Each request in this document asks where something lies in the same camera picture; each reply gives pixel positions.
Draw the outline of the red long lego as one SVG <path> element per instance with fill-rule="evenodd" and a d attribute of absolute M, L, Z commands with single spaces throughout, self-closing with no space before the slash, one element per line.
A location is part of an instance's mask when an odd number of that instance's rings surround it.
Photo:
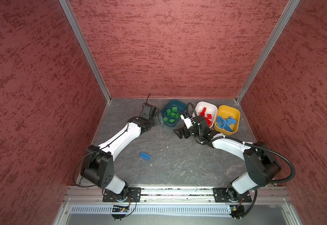
<path fill-rule="evenodd" d="M 206 110 L 207 110 L 207 108 L 206 108 L 206 107 L 204 107 L 204 108 L 203 108 L 203 110 L 202 110 L 202 112 L 200 113 L 200 115 L 205 117 L 205 114 L 206 114 Z"/>

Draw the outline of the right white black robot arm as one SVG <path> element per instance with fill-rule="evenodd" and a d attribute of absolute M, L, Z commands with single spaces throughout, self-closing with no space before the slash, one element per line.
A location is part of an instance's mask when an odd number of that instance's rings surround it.
<path fill-rule="evenodd" d="M 194 137 L 201 145 L 223 150 L 244 161 L 246 172 L 227 186 L 226 198 L 232 202 L 238 201 L 249 190 L 266 186 L 282 169 L 275 154 L 264 150 L 266 144 L 263 142 L 244 142 L 198 126 L 184 126 L 175 129 L 174 133 L 180 139 Z"/>

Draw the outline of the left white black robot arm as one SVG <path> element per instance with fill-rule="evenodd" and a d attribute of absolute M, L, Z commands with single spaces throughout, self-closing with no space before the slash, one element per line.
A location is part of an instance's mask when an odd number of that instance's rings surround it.
<path fill-rule="evenodd" d="M 134 139 L 160 124 L 158 108 L 149 104 L 142 104 L 139 116 L 127 120 L 126 125 L 108 141 L 87 148 L 83 157 L 80 174 L 101 189 L 114 194 L 128 196 L 128 183 L 115 175 L 114 161 L 120 152 Z"/>

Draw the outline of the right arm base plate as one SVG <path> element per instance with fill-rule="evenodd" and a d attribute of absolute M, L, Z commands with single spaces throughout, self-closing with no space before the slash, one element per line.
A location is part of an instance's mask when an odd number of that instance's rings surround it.
<path fill-rule="evenodd" d="M 233 188 L 214 187 L 213 197 L 216 203 L 251 203 L 251 194 L 249 191 L 244 194 L 237 193 Z"/>

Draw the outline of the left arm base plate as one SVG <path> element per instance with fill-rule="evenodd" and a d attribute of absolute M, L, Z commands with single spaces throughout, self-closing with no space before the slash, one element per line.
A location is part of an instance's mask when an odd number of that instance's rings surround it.
<path fill-rule="evenodd" d="M 142 188 L 140 187 L 127 187 L 122 193 L 116 194 L 110 190 L 103 190 L 102 201 L 104 203 L 138 203 L 141 198 Z"/>

